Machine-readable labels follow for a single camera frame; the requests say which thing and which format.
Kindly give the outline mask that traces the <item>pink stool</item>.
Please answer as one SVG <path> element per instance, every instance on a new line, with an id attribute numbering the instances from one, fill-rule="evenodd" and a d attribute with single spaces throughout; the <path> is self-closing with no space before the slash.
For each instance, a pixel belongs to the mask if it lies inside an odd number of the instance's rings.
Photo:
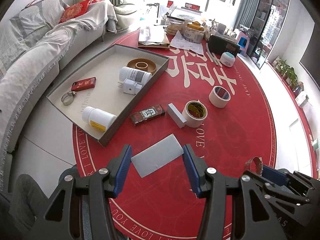
<path id="1" fill-rule="evenodd" d="M 249 36 L 244 31 L 241 31 L 237 35 L 236 42 L 237 42 L 238 46 L 240 47 L 239 54 L 241 54 L 243 56 L 247 55 L 249 41 L 250 41 Z"/>

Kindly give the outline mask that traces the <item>white bottle yellow label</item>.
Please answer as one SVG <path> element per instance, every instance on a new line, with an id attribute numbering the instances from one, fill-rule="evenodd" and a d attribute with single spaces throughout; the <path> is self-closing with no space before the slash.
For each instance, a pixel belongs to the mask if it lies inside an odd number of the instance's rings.
<path id="1" fill-rule="evenodd" d="M 98 108 L 87 106 L 82 112 L 82 120 L 101 132 L 106 132 L 117 116 Z"/>

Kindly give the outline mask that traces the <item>grey cardboard box tray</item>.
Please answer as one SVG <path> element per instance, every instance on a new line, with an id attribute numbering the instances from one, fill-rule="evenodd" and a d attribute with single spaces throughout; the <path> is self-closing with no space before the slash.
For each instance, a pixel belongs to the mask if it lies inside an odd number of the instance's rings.
<path id="1" fill-rule="evenodd" d="M 145 58 L 154 62 L 156 72 L 139 93 L 125 94 L 118 86 L 119 72 L 131 60 L 137 58 Z M 114 44 L 68 75 L 50 91 L 47 98 L 66 118 L 105 147 L 140 100 L 167 69 L 168 64 L 169 59 L 166 56 Z M 96 77 L 95 87 L 77 92 L 74 101 L 69 106 L 65 106 L 61 98 L 63 94 L 70 91 L 72 83 L 89 77 Z M 82 112 L 87 106 L 116 115 L 115 121 L 107 131 L 99 131 L 82 120 Z"/>

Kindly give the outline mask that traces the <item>red card box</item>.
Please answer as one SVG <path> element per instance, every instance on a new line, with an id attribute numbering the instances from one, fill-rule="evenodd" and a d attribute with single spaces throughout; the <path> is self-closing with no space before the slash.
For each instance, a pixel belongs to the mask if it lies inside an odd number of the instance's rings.
<path id="1" fill-rule="evenodd" d="M 78 92 L 82 90 L 87 90 L 95 87 L 96 77 L 90 77 L 87 79 L 75 81 L 71 86 L 71 91 Z"/>

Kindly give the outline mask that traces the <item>black radio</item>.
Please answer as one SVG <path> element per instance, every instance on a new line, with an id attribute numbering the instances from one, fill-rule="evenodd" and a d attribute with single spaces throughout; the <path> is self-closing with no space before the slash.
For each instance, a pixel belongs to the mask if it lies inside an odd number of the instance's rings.
<path id="1" fill-rule="evenodd" d="M 211 53 L 222 55 L 224 52 L 231 53 L 234 57 L 240 52 L 240 46 L 233 41 L 219 37 L 216 35 L 210 35 L 208 41 L 208 50 Z"/>

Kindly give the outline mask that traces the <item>potted plants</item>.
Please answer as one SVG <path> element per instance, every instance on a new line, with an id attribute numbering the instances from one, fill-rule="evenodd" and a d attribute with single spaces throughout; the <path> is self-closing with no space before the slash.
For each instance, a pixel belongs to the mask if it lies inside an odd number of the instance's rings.
<path id="1" fill-rule="evenodd" d="M 286 60 L 282 60 L 280 57 L 277 57 L 274 63 L 276 72 L 289 85 L 294 94 L 298 95 L 304 90 L 304 85 L 302 81 L 298 81 L 298 76 L 295 72 L 295 69 L 289 66 Z"/>

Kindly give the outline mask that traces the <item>white tape roll striped core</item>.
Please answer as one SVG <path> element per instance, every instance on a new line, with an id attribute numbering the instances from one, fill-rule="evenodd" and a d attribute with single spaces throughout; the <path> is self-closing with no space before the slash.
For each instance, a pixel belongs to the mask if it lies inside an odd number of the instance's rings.
<path id="1" fill-rule="evenodd" d="M 230 99 L 231 95 L 229 92 L 221 86 L 214 86 L 209 94 L 211 104 L 217 108 L 224 108 Z"/>

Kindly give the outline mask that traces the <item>grey card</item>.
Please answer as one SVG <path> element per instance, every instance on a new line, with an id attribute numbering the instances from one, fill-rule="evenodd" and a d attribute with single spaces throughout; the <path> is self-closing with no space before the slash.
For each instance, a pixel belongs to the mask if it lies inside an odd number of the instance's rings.
<path id="1" fill-rule="evenodd" d="M 177 138 L 171 134 L 131 158 L 141 178 L 157 171 L 183 154 Z"/>

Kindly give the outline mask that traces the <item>grey fabric sofa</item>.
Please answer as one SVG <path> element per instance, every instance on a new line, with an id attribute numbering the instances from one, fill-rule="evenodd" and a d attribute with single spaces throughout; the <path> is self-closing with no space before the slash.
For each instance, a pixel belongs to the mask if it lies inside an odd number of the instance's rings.
<path id="1" fill-rule="evenodd" d="M 105 3 L 59 23 L 67 7 L 63 0 L 34 0 L 1 27 L 1 190 L 34 106 L 59 71 L 105 33 Z"/>

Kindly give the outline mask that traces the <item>white paper sheet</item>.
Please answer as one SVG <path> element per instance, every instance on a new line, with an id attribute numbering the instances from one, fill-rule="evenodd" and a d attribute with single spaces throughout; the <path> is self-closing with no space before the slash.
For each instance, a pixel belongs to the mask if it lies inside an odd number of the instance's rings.
<path id="1" fill-rule="evenodd" d="M 193 51 L 197 54 L 203 55 L 203 46 L 200 43 L 193 43 L 187 41 L 180 31 L 178 30 L 174 38 L 170 42 L 170 46 L 177 49 L 184 49 L 188 51 Z"/>

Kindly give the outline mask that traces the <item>red cushion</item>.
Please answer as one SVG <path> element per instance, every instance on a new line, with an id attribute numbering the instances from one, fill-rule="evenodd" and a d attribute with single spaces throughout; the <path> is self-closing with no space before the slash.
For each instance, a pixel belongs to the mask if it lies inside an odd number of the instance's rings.
<path id="1" fill-rule="evenodd" d="M 87 12 L 88 6 L 104 0 L 84 0 L 65 9 L 59 23 L 64 23 L 73 18 L 77 18 Z"/>

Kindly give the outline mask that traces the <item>round red rug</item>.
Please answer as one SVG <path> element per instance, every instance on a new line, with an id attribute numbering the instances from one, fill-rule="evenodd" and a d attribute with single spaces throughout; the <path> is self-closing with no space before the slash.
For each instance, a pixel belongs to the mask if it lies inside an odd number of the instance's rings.
<path id="1" fill-rule="evenodd" d="M 116 44 L 136 48 L 137 38 L 133 32 Z M 74 155 L 81 176 L 105 166 L 126 144 L 139 154 L 171 134 L 226 176 L 242 175 L 253 157 L 275 166 L 278 150 L 272 111 L 259 82 L 240 59 L 227 68 L 181 49 L 149 51 L 168 57 L 169 64 L 134 111 L 169 103 L 182 110 L 188 101 L 199 100 L 208 109 L 207 118 L 197 128 L 179 128 L 168 115 L 137 126 L 126 118 L 105 147 L 74 125 Z M 224 108 L 209 100 L 214 86 L 231 95 Z M 144 178 L 131 166 L 123 191 L 110 205 L 116 228 L 132 239 L 195 239 L 204 209 L 204 201 L 191 190 L 182 157 Z"/>

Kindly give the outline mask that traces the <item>white pill bottle grey label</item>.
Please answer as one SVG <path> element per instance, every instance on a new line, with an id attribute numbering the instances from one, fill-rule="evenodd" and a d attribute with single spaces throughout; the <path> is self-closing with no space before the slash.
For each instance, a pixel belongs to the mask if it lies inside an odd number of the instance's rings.
<path id="1" fill-rule="evenodd" d="M 130 67 L 122 67 L 119 72 L 119 81 L 121 82 L 124 82 L 125 79 L 129 79 L 144 86 L 151 78 L 151 73 Z"/>

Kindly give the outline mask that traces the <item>clear jar of biscuits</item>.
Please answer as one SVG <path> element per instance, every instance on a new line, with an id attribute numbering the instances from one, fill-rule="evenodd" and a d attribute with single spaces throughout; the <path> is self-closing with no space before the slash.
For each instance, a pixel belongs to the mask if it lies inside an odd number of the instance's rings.
<path id="1" fill-rule="evenodd" d="M 168 15 L 165 20 L 164 30 L 166 34 L 171 36 L 175 36 L 178 31 L 182 35 L 189 22 L 190 20 L 187 18 L 178 18 Z"/>

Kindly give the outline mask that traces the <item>white foam block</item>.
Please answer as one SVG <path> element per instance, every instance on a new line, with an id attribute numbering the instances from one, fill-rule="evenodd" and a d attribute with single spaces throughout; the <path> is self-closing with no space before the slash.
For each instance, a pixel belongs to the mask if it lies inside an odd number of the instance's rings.
<path id="1" fill-rule="evenodd" d="M 187 120 L 173 103 L 168 104 L 167 113 L 179 128 L 183 128 L 186 125 Z"/>

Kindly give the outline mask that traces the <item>white power adapter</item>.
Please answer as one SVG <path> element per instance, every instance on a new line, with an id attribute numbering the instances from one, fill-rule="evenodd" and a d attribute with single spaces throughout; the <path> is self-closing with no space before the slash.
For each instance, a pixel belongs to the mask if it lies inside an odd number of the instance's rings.
<path id="1" fill-rule="evenodd" d="M 121 88 L 126 94 L 136 95 L 143 86 L 136 81 L 125 79 L 124 81 L 118 82 L 118 87 Z"/>

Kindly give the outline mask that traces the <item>tape roll yellow core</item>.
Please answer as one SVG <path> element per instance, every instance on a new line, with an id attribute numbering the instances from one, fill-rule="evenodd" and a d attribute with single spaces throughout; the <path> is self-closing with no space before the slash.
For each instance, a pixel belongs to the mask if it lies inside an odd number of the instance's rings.
<path id="1" fill-rule="evenodd" d="M 199 100 L 191 100 L 185 104 L 182 115 L 188 127 L 197 128 L 207 118 L 208 111 L 205 105 Z"/>

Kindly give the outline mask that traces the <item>mahjong pattern card box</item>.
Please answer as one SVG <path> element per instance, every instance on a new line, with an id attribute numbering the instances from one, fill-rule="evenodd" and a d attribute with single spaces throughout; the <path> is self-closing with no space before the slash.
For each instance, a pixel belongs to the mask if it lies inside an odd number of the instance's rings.
<path id="1" fill-rule="evenodd" d="M 137 126 L 164 115 L 165 109 L 161 105 L 154 105 L 131 114 L 130 119 L 132 123 Z"/>

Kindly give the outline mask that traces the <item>brown round tape disc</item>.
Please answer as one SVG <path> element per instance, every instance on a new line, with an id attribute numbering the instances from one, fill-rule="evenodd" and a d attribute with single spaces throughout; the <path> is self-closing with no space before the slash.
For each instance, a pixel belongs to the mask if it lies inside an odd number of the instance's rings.
<path id="1" fill-rule="evenodd" d="M 145 58 L 133 59 L 129 61 L 126 66 L 151 73 L 152 75 L 155 74 L 157 70 L 156 64 L 153 61 Z"/>

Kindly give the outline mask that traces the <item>white teal round container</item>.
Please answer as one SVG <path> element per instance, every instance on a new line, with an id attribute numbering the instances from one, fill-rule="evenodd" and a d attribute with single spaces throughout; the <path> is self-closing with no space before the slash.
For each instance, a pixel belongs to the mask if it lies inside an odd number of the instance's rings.
<path id="1" fill-rule="evenodd" d="M 224 52 L 222 53 L 221 57 L 220 57 L 220 62 L 226 66 L 231 68 L 233 66 L 233 64 L 235 63 L 235 56 L 233 54 L 231 54 L 230 52 Z"/>

